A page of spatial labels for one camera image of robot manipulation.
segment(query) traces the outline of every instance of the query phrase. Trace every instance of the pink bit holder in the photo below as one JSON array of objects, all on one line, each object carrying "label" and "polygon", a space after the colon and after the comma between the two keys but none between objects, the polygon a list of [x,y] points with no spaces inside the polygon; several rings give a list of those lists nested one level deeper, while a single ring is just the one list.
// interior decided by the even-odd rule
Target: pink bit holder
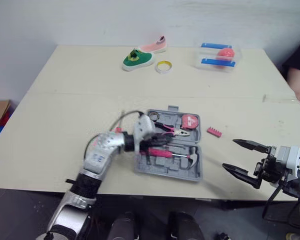
[{"label": "pink bit holder", "polygon": [[207,131],[207,133],[210,133],[218,138],[220,138],[222,135],[222,132],[218,131],[217,129],[215,129],[213,127],[209,127],[206,131]]}]

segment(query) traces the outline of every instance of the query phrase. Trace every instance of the white table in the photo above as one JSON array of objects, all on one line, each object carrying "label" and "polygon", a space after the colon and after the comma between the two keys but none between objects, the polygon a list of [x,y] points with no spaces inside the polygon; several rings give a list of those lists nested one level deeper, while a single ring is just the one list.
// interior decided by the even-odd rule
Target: white table
[{"label": "white table", "polygon": [[[82,165],[87,141],[106,131],[121,110],[179,106],[201,117],[203,180],[199,183],[134,172],[133,153],[114,159],[99,190],[102,194],[152,195],[230,200],[266,200],[259,190],[227,173],[222,163],[250,173],[263,154],[232,142],[300,146],[300,103],[261,49],[243,49],[231,73],[191,66],[193,49],[169,48],[156,59],[170,60],[173,71],[154,65],[121,70],[130,47],[58,46],[0,134],[0,188],[64,192]],[[123,127],[132,128],[136,117]],[[222,132],[216,138],[204,130]],[[292,198],[279,194],[277,200]]]}]

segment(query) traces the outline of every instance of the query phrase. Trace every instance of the floor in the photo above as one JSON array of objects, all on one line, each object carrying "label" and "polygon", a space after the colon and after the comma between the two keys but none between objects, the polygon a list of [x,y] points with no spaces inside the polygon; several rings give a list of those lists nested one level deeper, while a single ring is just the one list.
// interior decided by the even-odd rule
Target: floor
[{"label": "floor", "polygon": [[[33,240],[44,233],[62,194],[0,189],[0,240]],[[104,239],[107,229],[119,214],[133,211],[143,223],[143,240],[164,239],[170,211],[186,212],[200,225],[206,240],[227,233],[232,240],[285,240],[286,232],[295,230],[262,220],[263,202],[207,202],[191,198],[135,197],[100,195],[94,209],[94,224],[88,239]],[[273,206],[272,212],[283,217],[293,203]]]}]

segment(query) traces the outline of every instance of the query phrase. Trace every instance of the hammer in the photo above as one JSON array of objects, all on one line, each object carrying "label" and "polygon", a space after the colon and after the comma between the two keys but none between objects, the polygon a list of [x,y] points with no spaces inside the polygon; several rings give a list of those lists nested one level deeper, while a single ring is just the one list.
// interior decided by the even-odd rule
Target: hammer
[{"label": "hammer", "polygon": [[148,149],[148,154],[150,156],[155,156],[155,157],[164,157],[164,158],[173,158],[173,157],[185,157],[189,159],[191,162],[191,165],[188,167],[189,169],[192,168],[198,161],[198,154],[196,153],[197,148],[195,146],[190,148],[190,154],[189,155],[182,155],[182,154],[176,154],[173,153],[172,151],[168,150],[160,150],[160,149],[155,149],[155,148],[149,148]]}]

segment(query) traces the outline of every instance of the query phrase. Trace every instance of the sneaker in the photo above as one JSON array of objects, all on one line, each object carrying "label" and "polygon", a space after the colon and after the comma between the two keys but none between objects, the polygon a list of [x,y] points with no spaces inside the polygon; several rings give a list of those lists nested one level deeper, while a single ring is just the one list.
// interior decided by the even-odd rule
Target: sneaker
[{"label": "sneaker", "polygon": [[165,36],[161,36],[158,41],[153,44],[139,46],[139,49],[145,53],[162,53],[167,50],[167,41]]},{"label": "sneaker", "polygon": [[133,49],[132,52],[123,60],[122,68],[126,71],[132,71],[141,67],[153,64],[155,56],[152,53],[142,52]]}]

